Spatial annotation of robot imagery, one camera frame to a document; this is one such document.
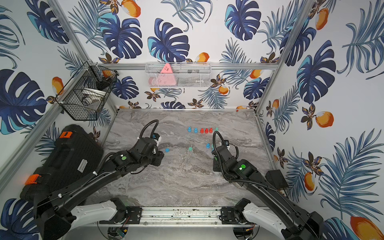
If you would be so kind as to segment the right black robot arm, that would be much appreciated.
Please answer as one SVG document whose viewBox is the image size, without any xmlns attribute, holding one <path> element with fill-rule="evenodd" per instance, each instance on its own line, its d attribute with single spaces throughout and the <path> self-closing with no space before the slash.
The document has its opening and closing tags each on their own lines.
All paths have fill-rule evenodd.
<svg viewBox="0 0 384 240">
<path fill-rule="evenodd" d="M 221 133 L 213 133 L 213 157 L 223 178 L 239 184 L 258 197 L 270 210 L 265 211 L 250 201 L 238 203 L 239 212 L 247 222 L 254 223 L 281 240 L 322 240 L 324 219 L 317 212 L 309 213 L 281 194 L 258 169 L 247 160 L 239 160 L 228 149 L 229 142 Z"/>
</svg>

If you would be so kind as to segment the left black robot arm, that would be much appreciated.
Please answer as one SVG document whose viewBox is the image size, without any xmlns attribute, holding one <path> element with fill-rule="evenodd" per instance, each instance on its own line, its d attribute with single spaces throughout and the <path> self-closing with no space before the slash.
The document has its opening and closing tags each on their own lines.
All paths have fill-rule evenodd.
<svg viewBox="0 0 384 240">
<path fill-rule="evenodd" d="M 164 157 L 159 151 L 160 136 L 139 136 L 128 151 L 110 153 L 96 172 L 85 175 L 55 192 L 43 192 L 34 197 L 35 220 L 44 240 L 57 240 L 74 226 L 76 217 L 71 211 L 94 192 L 127 174 L 141 173 L 147 166 L 158 167 Z"/>
</svg>

